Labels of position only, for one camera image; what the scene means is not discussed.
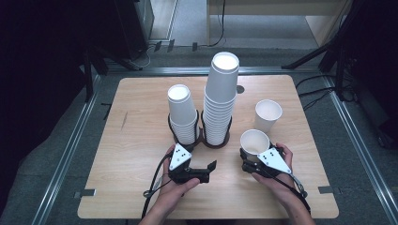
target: wooden tabletop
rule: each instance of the wooden tabletop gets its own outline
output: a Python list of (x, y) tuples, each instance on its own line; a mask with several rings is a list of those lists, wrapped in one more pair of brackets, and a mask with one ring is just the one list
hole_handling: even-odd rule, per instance
[[(167, 77), (120, 82), (85, 186), (96, 194), (82, 197), (80, 218), (141, 217), (143, 192), (149, 189), (166, 150), (175, 143), (167, 123), (167, 91), (177, 83), (187, 85), (201, 112), (206, 81), (207, 77)], [(318, 190), (328, 187), (329, 181), (291, 77), (239, 76), (237, 84), (245, 91), (237, 95), (228, 144), (210, 149), (199, 143), (192, 152), (194, 169), (204, 169), (217, 159), (210, 182), (185, 194), (169, 218), (287, 218), (269, 190), (241, 170), (240, 135), (253, 128), (255, 104), (266, 98), (283, 108), (268, 136), (292, 150), (293, 171), (308, 192), (313, 218), (336, 218), (339, 210), (333, 194)]]

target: hand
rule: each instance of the hand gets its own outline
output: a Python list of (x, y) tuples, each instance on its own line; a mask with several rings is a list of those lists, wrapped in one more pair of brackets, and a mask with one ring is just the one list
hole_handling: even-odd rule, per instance
[[(173, 144), (166, 152), (166, 155), (174, 151), (175, 145)], [(187, 193), (190, 189), (195, 188), (199, 185), (200, 181), (198, 178), (193, 178), (187, 181), (185, 184), (178, 185), (170, 179), (167, 175), (168, 168), (170, 165), (170, 158), (167, 158), (163, 162), (163, 176), (161, 180), (161, 192), (159, 193), (158, 199), (155, 204), (140, 222), (140, 224), (162, 224), (163, 221), (172, 213), (181, 199), (181, 197)]]
[[(292, 168), (293, 153), (292, 153), (292, 151), (290, 151), (290, 149), (282, 143), (277, 142), (276, 146), (283, 149), (284, 162), (286, 162), (287, 166), (293, 172), (293, 168)], [(277, 182), (274, 179), (266, 178), (258, 173), (255, 173), (255, 172), (252, 173), (252, 177), (254, 177), (254, 179), (257, 180), (259, 183), (267, 186), (274, 193), (274, 195), (278, 198), (278, 200), (280, 202), (286, 201), (286, 199), (285, 199), (286, 195), (292, 194), (291, 191), (287, 187), (281, 185), (279, 182)], [(276, 177), (278, 179), (280, 179), (281, 181), (285, 182), (288, 186), (290, 186), (292, 188), (295, 187), (295, 184), (289, 174), (280, 173)]]
[[(282, 143), (276, 143), (277, 147), (283, 149), (284, 153), (284, 162), (286, 162), (287, 166), (293, 172), (292, 168), (292, 159), (293, 153), (290, 151), (286, 145)], [(289, 215), (290, 219), (292, 220), (293, 224), (315, 224), (314, 220), (311, 218), (311, 215), (308, 213), (307, 209), (305, 208), (304, 204), (301, 200), (294, 195), (290, 189), (283, 186), (276, 180), (272, 178), (266, 178), (258, 173), (252, 173), (252, 177), (256, 179), (259, 183), (268, 187), (281, 205), (286, 209), (287, 214)], [(290, 177), (289, 174), (280, 173), (276, 176), (276, 178), (280, 179), (288, 186), (294, 188), (295, 184), (293, 179)]]

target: stack of paper cups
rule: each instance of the stack of paper cups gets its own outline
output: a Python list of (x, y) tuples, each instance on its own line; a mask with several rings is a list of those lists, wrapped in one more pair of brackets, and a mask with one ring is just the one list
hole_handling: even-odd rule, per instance
[(237, 96), (239, 60), (229, 52), (214, 55), (205, 87), (203, 122), (205, 138), (212, 145), (222, 144)]
[(168, 91), (170, 125), (178, 141), (191, 144), (199, 137), (197, 112), (191, 98), (190, 89), (184, 84), (176, 84)]

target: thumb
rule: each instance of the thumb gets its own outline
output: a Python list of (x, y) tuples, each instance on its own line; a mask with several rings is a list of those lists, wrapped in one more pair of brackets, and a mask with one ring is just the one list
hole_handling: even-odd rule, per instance
[(187, 193), (190, 189), (195, 188), (200, 184), (200, 180), (198, 178), (193, 178), (187, 181), (185, 184), (178, 186), (179, 191), (182, 194)]

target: white paper cup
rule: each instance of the white paper cup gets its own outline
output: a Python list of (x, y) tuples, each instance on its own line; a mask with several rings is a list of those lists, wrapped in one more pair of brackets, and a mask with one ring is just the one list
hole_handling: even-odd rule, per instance
[(239, 59), (232, 53), (214, 55), (208, 73), (206, 93), (216, 102), (228, 102), (237, 93)]
[(282, 113), (283, 110), (277, 102), (269, 99), (259, 101), (255, 105), (254, 128), (269, 132)]
[(214, 110), (214, 109), (208, 107), (206, 104), (204, 105), (204, 112), (207, 115), (212, 115), (212, 116), (217, 116), (217, 117), (231, 116), (233, 111), (234, 111), (233, 107), (231, 107), (229, 109), (224, 109), (224, 110)]
[(184, 84), (176, 84), (168, 91), (170, 118), (178, 125), (188, 125), (196, 117), (190, 89)]
[(261, 130), (249, 129), (240, 136), (240, 146), (250, 160), (258, 160), (257, 155), (269, 149), (269, 137)]
[(225, 101), (225, 102), (216, 101), (214, 99), (211, 99), (207, 95), (206, 87), (205, 87), (205, 102), (207, 102), (208, 104), (211, 104), (212, 106), (215, 106), (215, 107), (227, 107), (227, 106), (230, 106), (230, 105), (234, 105), (236, 98), (237, 98), (237, 91), (235, 92), (234, 97), (229, 99), (228, 101)]
[(180, 130), (179, 127), (173, 127), (173, 131), (178, 138), (179, 142), (182, 144), (191, 144), (194, 143), (200, 135), (200, 129), (199, 126), (196, 125), (196, 137), (194, 135), (194, 125), (190, 127), (188, 130)]
[(212, 125), (213, 127), (216, 127), (216, 126), (219, 127), (219, 126), (228, 125), (229, 122), (231, 121), (231, 116), (225, 116), (222, 118), (218, 118), (218, 117), (214, 117), (214, 116), (212, 117), (210, 115), (205, 115), (204, 120), (205, 120), (206, 125)]
[(170, 117), (170, 123), (172, 124), (172, 126), (179, 127), (179, 128), (183, 128), (183, 127), (184, 127), (184, 128), (192, 127), (193, 124), (196, 122), (196, 120), (197, 120), (197, 114), (195, 115), (195, 118), (194, 118), (191, 122), (189, 122), (189, 124), (180, 125), (180, 124), (174, 122), (173, 119)]
[(213, 124), (210, 121), (206, 120), (205, 126), (206, 128), (211, 128), (214, 130), (222, 130), (222, 129), (226, 130), (228, 128), (229, 122), (230, 121), (225, 121), (225, 123), (223, 124)]
[(234, 108), (234, 105), (232, 104), (231, 106), (228, 106), (228, 107), (214, 107), (210, 104), (207, 104), (207, 102), (205, 102), (204, 108), (207, 108), (215, 113), (225, 113), (225, 112), (231, 112)]
[(223, 127), (213, 127), (212, 125), (206, 125), (205, 128), (204, 135), (208, 143), (212, 145), (219, 145), (223, 143), (228, 130), (228, 124)]

